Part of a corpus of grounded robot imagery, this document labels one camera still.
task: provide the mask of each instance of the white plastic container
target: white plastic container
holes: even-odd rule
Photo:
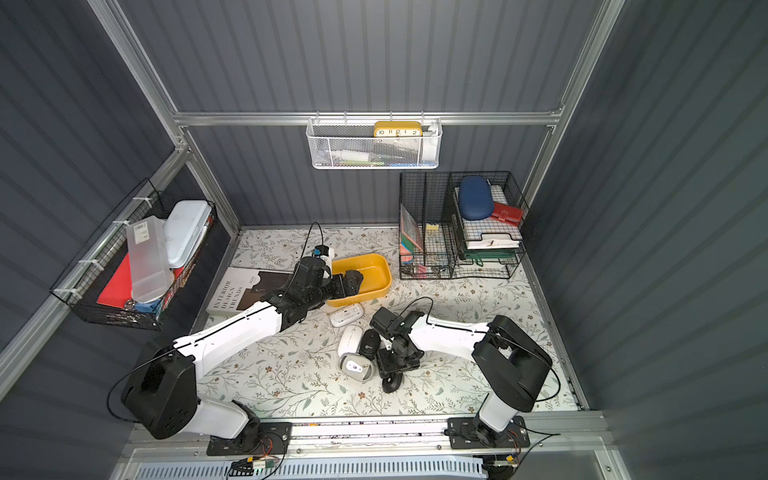
[[[210,215],[205,200],[182,200],[174,206],[163,226],[168,266],[184,266],[198,245],[203,226]]]
[[[131,256],[131,296],[139,303],[157,300],[174,282],[168,266],[163,221],[153,215],[125,228]]]

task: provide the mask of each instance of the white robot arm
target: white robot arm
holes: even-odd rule
[[[434,350],[471,360],[491,386],[475,417],[475,435],[494,445],[518,412],[530,412],[551,370],[549,355],[509,318],[460,323],[436,319],[413,310],[405,317],[385,308],[371,319],[371,327],[391,347],[376,353],[385,392],[399,388],[402,374],[419,367],[424,352]]]
[[[123,404],[157,439],[178,432],[223,439],[252,435],[249,428],[258,425],[258,418],[246,406],[197,394],[197,381],[243,348],[302,321],[325,301],[357,294],[362,275],[349,271],[331,276],[327,250],[325,255],[302,258],[285,287],[248,310],[175,339],[172,345],[161,339],[149,342],[125,386]],[[487,439],[488,445],[518,411],[532,410],[551,368],[547,353],[504,316],[466,324],[428,318],[418,310],[402,318],[382,308],[371,327],[391,343],[376,352],[385,392],[397,390],[402,374],[417,369],[425,351],[450,353],[478,364],[492,393],[475,418],[475,435]],[[511,354],[502,355],[500,348],[511,349]]]

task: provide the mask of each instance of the metal mounting plate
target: metal mounting plate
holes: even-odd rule
[[[475,430],[472,421],[473,417],[453,417],[448,419],[448,428],[454,429],[457,432],[461,432],[463,435],[473,436]],[[506,428],[506,432],[514,432],[503,435],[502,440],[496,445],[497,449],[503,449],[509,447],[510,450],[515,450],[515,444],[519,448],[531,446],[531,439],[528,437],[528,430],[525,428],[525,420],[517,415],[509,422]],[[454,450],[466,450],[466,449],[483,449],[486,448],[480,441],[473,442],[471,440],[463,439],[459,436],[451,437],[451,449]]]
[[[272,450],[270,455],[285,455],[288,442],[290,442],[290,431],[293,427],[291,422],[269,422],[259,425],[259,433],[264,433],[265,437],[272,439]],[[278,440],[285,435],[285,448],[283,443]],[[237,439],[222,439],[219,437],[210,437],[208,450],[205,452],[209,457],[225,455],[256,455],[263,454],[263,450],[258,448],[255,452],[245,452],[238,445]]]

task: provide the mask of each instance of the white paper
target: white paper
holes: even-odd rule
[[[134,240],[137,245],[149,240],[149,227],[147,226],[147,222],[141,222],[134,225]]]

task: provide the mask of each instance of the red wallet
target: red wallet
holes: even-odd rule
[[[494,220],[518,226],[523,219],[523,210],[517,207],[510,207],[499,202],[494,202],[493,205],[491,217]]]

